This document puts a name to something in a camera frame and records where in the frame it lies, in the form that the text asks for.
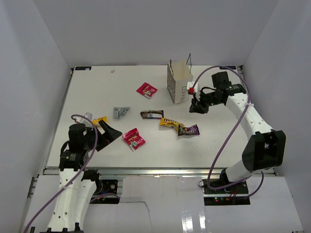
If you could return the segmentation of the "brown purple M&M's packet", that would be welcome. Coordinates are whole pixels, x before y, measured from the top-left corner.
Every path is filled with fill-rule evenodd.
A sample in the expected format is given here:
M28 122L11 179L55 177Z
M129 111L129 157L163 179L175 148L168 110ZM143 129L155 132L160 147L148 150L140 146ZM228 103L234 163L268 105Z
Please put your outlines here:
M199 135L199 128L198 126L192 125L190 127L182 127L181 125L179 125L178 127L178 136L182 136L182 135Z

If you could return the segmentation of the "yellow M&M's packet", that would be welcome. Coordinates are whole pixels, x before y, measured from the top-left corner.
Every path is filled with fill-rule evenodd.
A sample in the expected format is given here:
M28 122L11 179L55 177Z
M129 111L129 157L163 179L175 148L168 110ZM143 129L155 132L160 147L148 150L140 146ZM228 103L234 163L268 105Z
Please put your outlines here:
M169 119L169 118L166 118L166 117L163 117L160 120L159 125L163 126L163 127L175 129L176 131L179 130L179 127L185 127L185 125L183 123Z

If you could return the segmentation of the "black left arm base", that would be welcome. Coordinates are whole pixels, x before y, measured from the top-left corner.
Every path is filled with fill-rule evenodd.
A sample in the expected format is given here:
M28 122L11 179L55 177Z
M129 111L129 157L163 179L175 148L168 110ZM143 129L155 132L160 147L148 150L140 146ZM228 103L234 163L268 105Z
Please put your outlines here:
M83 179L91 180L95 183L96 189L93 193L90 204L118 204L118 180L102 179L97 170L87 170Z

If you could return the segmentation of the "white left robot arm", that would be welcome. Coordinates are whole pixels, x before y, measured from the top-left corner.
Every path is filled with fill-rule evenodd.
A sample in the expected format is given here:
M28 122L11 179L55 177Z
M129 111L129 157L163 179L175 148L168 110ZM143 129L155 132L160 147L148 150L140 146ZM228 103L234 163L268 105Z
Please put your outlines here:
M99 125L86 120L69 127L68 149L62 148L59 164L59 191L52 217L47 225L48 233L81 233L89 202L93 194L102 190L103 182L97 170L86 170L85 165L94 152L101 151L122 133L111 128L103 120Z

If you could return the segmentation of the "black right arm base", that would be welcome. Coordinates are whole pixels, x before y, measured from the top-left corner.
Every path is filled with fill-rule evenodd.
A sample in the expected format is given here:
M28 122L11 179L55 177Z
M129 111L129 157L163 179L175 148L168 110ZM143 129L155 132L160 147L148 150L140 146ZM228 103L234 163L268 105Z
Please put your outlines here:
M225 189L211 190L207 186L207 179L203 179L198 186L203 190L205 206L250 205L246 182Z

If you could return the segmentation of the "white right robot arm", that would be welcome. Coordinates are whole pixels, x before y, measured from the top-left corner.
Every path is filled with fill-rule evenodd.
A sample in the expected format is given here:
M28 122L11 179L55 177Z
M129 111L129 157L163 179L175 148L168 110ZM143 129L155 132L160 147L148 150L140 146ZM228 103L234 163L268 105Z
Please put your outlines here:
M238 120L234 128L242 126L248 139L242 158L234 165L223 169L219 179L213 182L207 180L208 189L221 189L224 193L232 193L238 183L253 174L282 164L286 143L285 133L282 130L274 130L263 120L241 84L215 89L210 93L191 87L189 94L193 96L191 113L205 114L211 106L223 104Z

